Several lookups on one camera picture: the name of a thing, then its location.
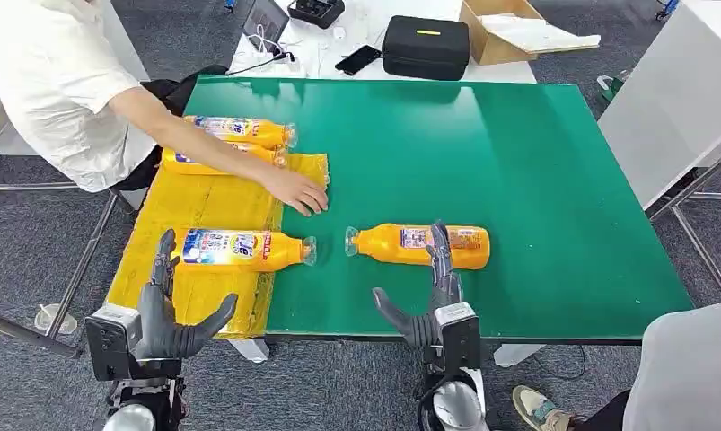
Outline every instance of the yellow cloth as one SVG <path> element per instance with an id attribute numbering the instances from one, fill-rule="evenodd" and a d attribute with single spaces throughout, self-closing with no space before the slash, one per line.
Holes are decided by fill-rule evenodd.
<path id="1" fill-rule="evenodd" d="M 326 185 L 326 154 L 289 154 L 286 159 L 288 169 Z M 141 287 L 151 274 L 159 239 L 171 227 L 280 231 L 282 215 L 283 205 L 255 182 L 234 176 L 181 175 L 160 167 L 106 300 L 136 308 Z M 236 312 L 217 337 L 262 335 L 273 279 L 273 274 L 178 270 L 172 295 L 175 317 L 178 323 L 199 323 L 217 309 L 226 295 L 236 293 Z"/>

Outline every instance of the green table surface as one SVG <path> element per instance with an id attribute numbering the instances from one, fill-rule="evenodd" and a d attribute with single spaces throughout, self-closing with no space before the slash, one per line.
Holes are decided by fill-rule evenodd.
<path id="1" fill-rule="evenodd" d="M 204 77 L 186 111 L 294 122 L 329 156 L 329 211 L 284 210 L 319 258 L 276 274 L 268 334 L 396 335 L 371 288 L 422 313 L 430 268 L 348 258 L 345 229 L 436 219 L 489 231 L 460 271 L 484 338 L 637 341 L 692 308 L 576 86 Z"/>

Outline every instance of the plastic bottle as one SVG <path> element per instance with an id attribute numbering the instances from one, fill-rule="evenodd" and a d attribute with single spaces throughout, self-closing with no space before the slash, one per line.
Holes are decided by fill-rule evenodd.
<path id="1" fill-rule="evenodd" d="M 447 226 L 453 266 L 461 269 L 481 269 L 489 259 L 489 236 L 481 227 Z M 429 265 L 426 251 L 432 245 L 431 230 L 423 225 L 379 224 L 367 231 L 347 228 L 345 252 L 348 256 L 366 254 L 381 262 Z"/>
<path id="2" fill-rule="evenodd" d="M 183 119 L 226 142 L 248 142 L 268 150 L 296 146 L 296 126 L 293 123 L 281 125 L 267 119 L 233 119 L 201 115 L 187 115 Z"/>
<path id="3" fill-rule="evenodd" d="M 245 143 L 229 143 L 244 153 L 249 153 L 265 162 L 272 163 L 276 166 L 286 166 L 286 154 L 283 150 L 266 150 L 257 145 L 245 144 Z M 201 163 L 196 163 L 189 159 L 183 154 L 175 153 L 169 148 L 162 150 L 162 164 L 165 168 L 170 171 L 183 173 L 186 175 L 227 175 L 225 172 L 220 172 L 217 169 L 210 168 Z"/>
<path id="4" fill-rule="evenodd" d="M 317 259 L 315 238 L 290 238 L 281 232 L 230 231 L 221 229 L 176 229 L 181 247 L 181 270 L 235 270 L 274 272 L 289 265 L 312 266 Z"/>

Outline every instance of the person's arm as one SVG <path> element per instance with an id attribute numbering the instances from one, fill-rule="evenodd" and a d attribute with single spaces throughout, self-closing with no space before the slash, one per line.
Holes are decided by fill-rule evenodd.
<path id="1" fill-rule="evenodd" d="M 303 175 L 273 166 L 173 116 L 143 87 L 125 90 L 111 98 L 109 106 L 144 130 L 161 147 L 222 172 L 254 180 L 276 198 L 305 216 L 328 209 L 324 188 Z"/>

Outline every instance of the cardboard box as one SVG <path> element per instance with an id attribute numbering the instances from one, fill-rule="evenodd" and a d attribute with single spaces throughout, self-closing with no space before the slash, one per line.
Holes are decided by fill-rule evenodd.
<path id="1" fill-rule="evenodd" d="M 469 26 L 471 56 L 480 65 L 496 65 L 537 58 L 492 34 L 479 21 L 481 15 L 515 13 L 522 18 L 543 19 L 526 0 L 463 0 L 460 20 Z"/>

